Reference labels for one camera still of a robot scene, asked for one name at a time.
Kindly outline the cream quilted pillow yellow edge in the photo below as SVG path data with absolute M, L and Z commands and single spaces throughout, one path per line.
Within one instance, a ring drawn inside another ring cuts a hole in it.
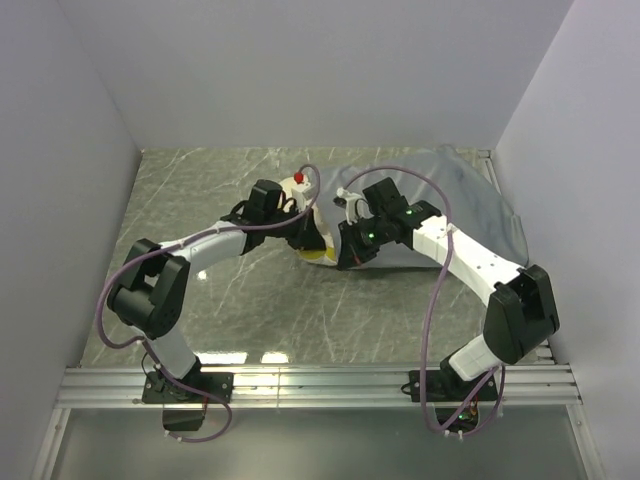
M 308 175 L 295 172 L 279 182 L 282 199 L 279 207 L 287 214 L 298 214 L 305 210 L 316 189 Z M 328 223 L 323 218 L 316 202 L 306 221 L 301 222 L 301 232 L 290 242 L 298 256 L 307 263 L 326 267 L 337 266 L 337 254 Z

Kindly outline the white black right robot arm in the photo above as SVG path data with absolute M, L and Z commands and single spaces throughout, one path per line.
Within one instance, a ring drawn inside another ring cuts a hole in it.
M 495 367 L 518 363 L 558 331 L 554 293 L 543 268 L 520 266 L 500 257 L 430 203 L 409 203 L 391 178 L 361 194 L 340 188 L 334 202 L 346 214 L 339 225 L 339 269 L 364 265 L 388 243 L 402 244 L 436 261 L 485 305 L 481 334 L 440 364 L 436 383 L 449 398 L 465 398 L 478 377 Z

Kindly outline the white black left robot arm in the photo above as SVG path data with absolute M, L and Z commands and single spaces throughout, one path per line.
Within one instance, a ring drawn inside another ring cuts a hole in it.
M 283 239 L 309 259 L 330 252 L 330 236 L 316 221 L 315 195 L 301 172 L 281 182 L 260 179 L 249 197 L 209 228 L 174 242 L 137 241 L 125 272 L 107 297 L 107 306 L 149 346 L 159 380 L 179 402 L 206 390 L 202 364 L 187 345 L 177 322 L 192 275 L 245 255 L 268 237 Z

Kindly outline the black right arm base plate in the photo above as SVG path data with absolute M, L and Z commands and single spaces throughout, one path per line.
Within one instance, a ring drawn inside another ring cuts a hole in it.
M 400 387 L 403 394 L 411 397 L 411 401 L 420 401 L 420 378 L 418 370 L 408 372 L 409 381 Z M 460 380 L 453 373 L 443 371 L 428 370 L 426 374 L 426 401 L 432 403 L 461 402 L 479 384 L 481 378 L 472 381 Z M 490 378 L 485 385 L 476 393 L 475 398 L 479 401 L 494 401 L 498 399 L 498 389 L 494 378 Z

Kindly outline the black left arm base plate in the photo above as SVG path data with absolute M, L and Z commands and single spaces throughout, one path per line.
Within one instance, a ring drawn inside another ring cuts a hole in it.
M 189 374 L 179 382 L 198 391 L 212 394 L 225 402 L 231 399 L 233 389 L 233 374 L 230 372 Z M 168 380 L 161 372 L 154 371 L 147 375 L 143 388 L 142 402 L 144 404 L 189 404 L 204 400 L 199 393 L 177 386 Z

